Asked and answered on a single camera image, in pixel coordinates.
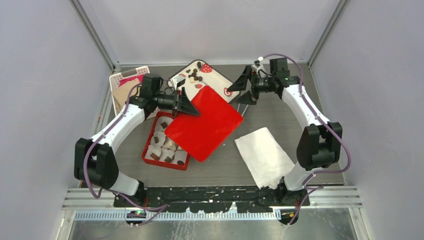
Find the red square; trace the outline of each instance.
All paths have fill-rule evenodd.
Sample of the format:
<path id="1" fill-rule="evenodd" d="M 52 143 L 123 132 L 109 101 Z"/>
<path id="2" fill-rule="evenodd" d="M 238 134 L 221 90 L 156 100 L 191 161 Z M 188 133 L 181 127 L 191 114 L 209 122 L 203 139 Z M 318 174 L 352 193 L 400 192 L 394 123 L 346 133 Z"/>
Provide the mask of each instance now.
<path id="1" fill-rule="evenodd" d="M 242 123 L 243 117 L 209 86 L 203 87 L 191 103 L 200 116 L 179 114 L 165 134 L 203 162 Z"/>

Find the strawberry print tray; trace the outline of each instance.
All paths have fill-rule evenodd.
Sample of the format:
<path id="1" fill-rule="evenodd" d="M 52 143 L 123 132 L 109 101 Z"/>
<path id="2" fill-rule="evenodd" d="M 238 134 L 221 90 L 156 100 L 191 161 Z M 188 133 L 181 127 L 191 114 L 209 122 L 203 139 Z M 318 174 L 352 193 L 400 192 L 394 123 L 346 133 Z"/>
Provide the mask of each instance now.
<path id="1" fill-rule="evenodd" d="M 211 87 L 227 103 L 230 103 L 239 94 L 238 91 L 227 91 L 227 88 L 233 83 L 203 60 L 192 61 L 169 79 L 178 78 L 180 80 L 181 77 L 185 78 L 185 83 L 178 89 L 185 87 L 185 93 L 190 101 L 204 86 Z"/>

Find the white basket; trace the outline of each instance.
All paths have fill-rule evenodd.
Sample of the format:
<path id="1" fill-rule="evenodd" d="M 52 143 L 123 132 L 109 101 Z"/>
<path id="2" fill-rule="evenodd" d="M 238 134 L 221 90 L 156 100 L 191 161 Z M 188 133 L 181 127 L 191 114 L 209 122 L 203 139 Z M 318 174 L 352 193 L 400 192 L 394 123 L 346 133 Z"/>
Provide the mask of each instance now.
<path id="1" fill-rule="evenodd" d="M 115 103 L 115 98 L 114 98 L 114 91 L 116 89 L 118 89 L 120 81 L 122 79 L 140 76 L 140 75 L 148 74 L 148 73 L 150 73 L 149 67 L 141 66 L 141 67 L 137 67 L 135 69 L 131 69 L 131 70 L 128 70 L 128 71 L 123 71 L 123 72 L 118 72 L 118 73 L 115 73 L 113 75 L 110 75 L 110 77 L 109 77 L 110 93 L 112 94 L 113 111 L 115 112 L 115 116 L 118 113 L 117 113 L 117 108 L 116 108 L 116 103 Z"/>

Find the pink item in basket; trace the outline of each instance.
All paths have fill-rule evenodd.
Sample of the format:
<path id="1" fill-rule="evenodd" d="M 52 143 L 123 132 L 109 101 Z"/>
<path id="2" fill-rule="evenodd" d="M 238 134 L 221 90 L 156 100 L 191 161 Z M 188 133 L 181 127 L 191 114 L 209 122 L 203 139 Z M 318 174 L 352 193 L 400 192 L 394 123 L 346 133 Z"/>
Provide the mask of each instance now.
<path id="1" fill-rule="evenodd" d="M 141 83 L 141 82 L 143 82 L 143 77 L 144 77 L 144 74 L 138 75 L 138 76 L 130 76 L 130 77 L 127 77 L 127 78 L 123 78 L 119 81 L 118 87 L 120 87 L 120 86 L 126 84 L 127 82 L 134 80 L 134 79 L 138 79 Z"/>

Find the strawberry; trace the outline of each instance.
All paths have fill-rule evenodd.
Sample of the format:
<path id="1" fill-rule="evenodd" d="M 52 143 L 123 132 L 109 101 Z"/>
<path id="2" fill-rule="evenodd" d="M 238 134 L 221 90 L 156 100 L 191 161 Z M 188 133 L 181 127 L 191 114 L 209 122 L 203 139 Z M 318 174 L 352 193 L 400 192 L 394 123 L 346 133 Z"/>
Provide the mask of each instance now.
<path id="1" fill-rule="evenodd" d="M 209 66 L 207 63 L 203 64 L 203 66 L 201 66 L 200 72 L 202 73 L 211 73 L 212 72 L 212 67 Z"/>

